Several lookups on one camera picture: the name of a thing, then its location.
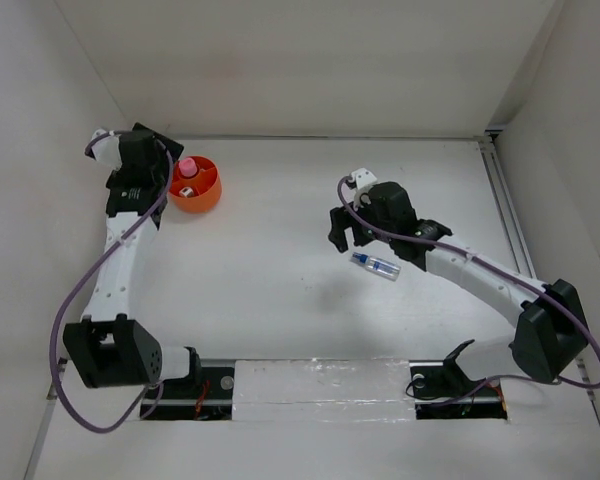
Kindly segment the pink beige stapler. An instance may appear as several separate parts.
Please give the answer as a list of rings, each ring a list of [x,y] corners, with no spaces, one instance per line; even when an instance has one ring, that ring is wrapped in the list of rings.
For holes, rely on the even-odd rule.
[[[179,195],[184,198],[191,198],[195,196],[195,191],[191,187],[184,187],[179,191]]]

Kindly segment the clear blue-capped glue bottle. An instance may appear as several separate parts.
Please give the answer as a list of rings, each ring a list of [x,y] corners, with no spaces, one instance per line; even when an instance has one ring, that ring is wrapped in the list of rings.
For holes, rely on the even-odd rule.
[[[351,261],[366,271],[390,281],[396,281],[401,272],[400,266],[364,253],[353,252]]]

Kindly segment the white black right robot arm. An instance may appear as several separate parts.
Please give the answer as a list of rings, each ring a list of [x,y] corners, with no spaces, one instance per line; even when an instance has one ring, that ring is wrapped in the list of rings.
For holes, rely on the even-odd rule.
[[[565,368],[593,345],[576,288],[525,277],[478,253],[453,231],[419,217],[406,190],[361,169],[341,178],[342,200],[330,212],[329,241],[344,253],[350,245],[387,244],[401,260],[445,279],[500,314],[512,333],[501,339],[466,340],[438,361],[434,377],[453,393],[505,376],[544,384],[564,381]]]

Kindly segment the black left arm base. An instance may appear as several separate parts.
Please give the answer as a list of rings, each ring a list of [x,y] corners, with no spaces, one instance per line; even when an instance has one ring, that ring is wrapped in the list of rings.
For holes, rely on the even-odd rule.
[[[155,421],[229,421],[233,414],[235,360],[201,359],[192,347],[164,348],[160,387],[149,390],[139,416]]]

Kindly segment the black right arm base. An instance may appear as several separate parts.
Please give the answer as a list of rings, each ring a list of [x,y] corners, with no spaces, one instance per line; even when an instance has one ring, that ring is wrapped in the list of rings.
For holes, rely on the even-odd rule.
[[[471,380],[457,359],[472,343],[474,340],[461,343],[442,360],[409,362],[405,395],[414,400],[417,420],[508,419],[498,383],[468,395],[479,381]]]

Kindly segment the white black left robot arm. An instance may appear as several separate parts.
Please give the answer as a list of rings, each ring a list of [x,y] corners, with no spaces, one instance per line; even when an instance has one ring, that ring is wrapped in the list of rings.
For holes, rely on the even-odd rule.
[[[88,388],[168,382],[188,397],[202,387],[196,350],[162,345],[136,318],[142,271],[183,150],[141,123],[128,131],[98,130],[86,149],[111,168],[104,259],[80,321],[65,325],[62,340]]]

